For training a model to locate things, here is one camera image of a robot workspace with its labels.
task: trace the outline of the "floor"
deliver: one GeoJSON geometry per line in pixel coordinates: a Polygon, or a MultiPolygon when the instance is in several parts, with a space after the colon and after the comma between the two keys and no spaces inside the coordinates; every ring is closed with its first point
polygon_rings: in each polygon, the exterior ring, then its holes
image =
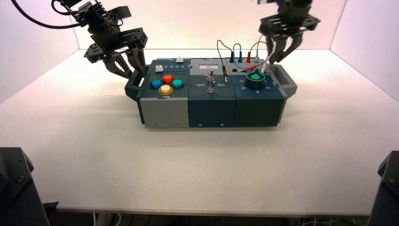
{"type": "MultiPolygon", "coordinates": [[[[302,226],[314,223],[312,218],[244,218],[244,217],[201,217],[201,216],[166,216],[166,215],[131,215],[121,214],[119,226],[302,226]]],[[[48,217],[51,226],[92,226],[91,213],[51,213],[48,217]]],[[[115,226],[119,220],[114,215],[110,226],[115,226]]],[[[367,217],[340,218],[331,226],[366,226],[367,217]]],[[[330,219],[318,218],[317,226],[328,226],[330,219]]]]}

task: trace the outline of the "black cable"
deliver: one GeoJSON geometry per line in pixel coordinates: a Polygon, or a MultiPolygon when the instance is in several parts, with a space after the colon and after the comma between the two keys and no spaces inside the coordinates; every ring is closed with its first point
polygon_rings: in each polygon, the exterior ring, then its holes
{"type": "Polygon", "coordinates": [[[299,218],[299,219],[295,222],[294,226],[298,226],[298,224],[299,224],[299,222],[301,222],[301,220],[302,220],[302,218],[299,218]]]}
{"type": "Polygon", "coordinates": [[[349,224],[349,225],[357,226],[356,224],[354,224],[354,223],[348,221],[347,219],[342,218],[341,220],[344,221],[345,223],[349,224]]]}
{"type": "Polygon", "coordinates": [[[123,25],[123,20],[122,20],[122,18],[119,15],[114,14],[114,13],[105,13],[105,14],[106,15],[116,16],[122,22],[121,24],[111,25],[112,27],[120,27],[120,26],[123,25]]]}
{"type": "Polygon", "coordinates": [[[18,3],[15,0],[11,0],[11,2],[13,3],[13,5],[15,6],[15,8],[28,20],[30,20],[31,22],[40,25],[42,27],[46,27],[46,28],[50,28],[50,29],[68,29],[68,28],[73,28],[73,27],[79,27],[79,24],[71,24],[71,25],[65,25],[65,26],[54,26],[54,25],[48,25],[48,24],[44,24],[40,21],[37,21],[35,19],[33,19],[32,17],[30,17],[28,14],[26,14],[21,7],[18,5],[18,3]]]}
{"type": "Polygon", "coordinates": [[[219,39],[217,40],[217,42],[216,42],[217,52],[219,53],[220,60],[222,61],[222,66],[224,66],[223,59],[222,59],[222,55],[220,55],[220,51],[219,51],[219,42],[220,42],[224,47],[228,48],[228,49],[230,50],[230,52],[232,52],[233,50],[232,50],[231,48],[227,47],[227,46],[226,46],[222,41],[220,41],[219,39]]]}
{"type": "Polygon", "coordinates": [[[61,14],[61,15],[64,15],[64,16],[70,16],[70,15],[72,15],[72,14],[78,14],[79,12],[78,11],[72,11],[72,13],[70,13],[70,12],[61,12],[61,11],[59,11],[57,8],[56,8],[56,6],[55,6],[55,3],[56,2],[56,0],[52,0],[51,1],[51,7],[53,8],[53,10],[55,11],[55,12],[57,12],[57,13],[59,13],[59,14],[61,14]]]}

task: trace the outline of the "white wall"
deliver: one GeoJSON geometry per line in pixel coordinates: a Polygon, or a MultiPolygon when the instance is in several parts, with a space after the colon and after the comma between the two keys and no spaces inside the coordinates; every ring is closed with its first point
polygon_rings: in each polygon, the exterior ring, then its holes
{"type": "MultiPolygon", "coordinates": [[[[260,19],[277,13],[277,4],[257,5],[255,0],[102,0],[106,9],[127,5],[132,17],[123,30],[143,27],[146,48],[216,48],[216,40],[243,48],[257,41],[260,19]]],[[[316,0],[311,14],[322,20],[306,32],[300,49],[329,49],[346,0],[316,0]]],[[[87,28],[77,28],[81,49],[93,43],[87,28]]]]}
{"type": "MultiPolygon", "coordinates": [[[[18,0],[30,16],[48,24],[71,24],[53,13],[50,0],[18,0]]],[[[73,29],[51,30],[25,19],[10,0],[0,1],[0,103],[78,49],[73,29]]]]}
{"type": "Polygon", "coordinates": [[[398,0],[348,0],[331,46],[339,57],[397,100],[398,9],[398,0]]]}

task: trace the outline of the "screw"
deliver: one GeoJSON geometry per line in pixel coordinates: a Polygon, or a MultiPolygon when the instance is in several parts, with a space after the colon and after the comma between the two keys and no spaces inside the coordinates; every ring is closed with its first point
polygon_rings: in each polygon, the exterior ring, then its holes
{"type": "Polygon", "coordinates": [[[18,179],[15,181],[17,184],[22,183],[25,180],[25,176],[19,176],[18,179]]]}
{"type": "Polygon", "coordinates": [[[398,182],[395,179],[389,179],[389,183],[394,187],[398,186],[398,182]]]}

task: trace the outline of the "green button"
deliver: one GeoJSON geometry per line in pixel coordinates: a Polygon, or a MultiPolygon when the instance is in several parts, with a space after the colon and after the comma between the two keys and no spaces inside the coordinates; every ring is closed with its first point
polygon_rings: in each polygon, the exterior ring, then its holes
{"type": "Polygon", "coordinates": [[[174,89],[183,89],[184,88],[184,83],[180,79],[173,80],[173,82],[170,85],[174,89]]]}

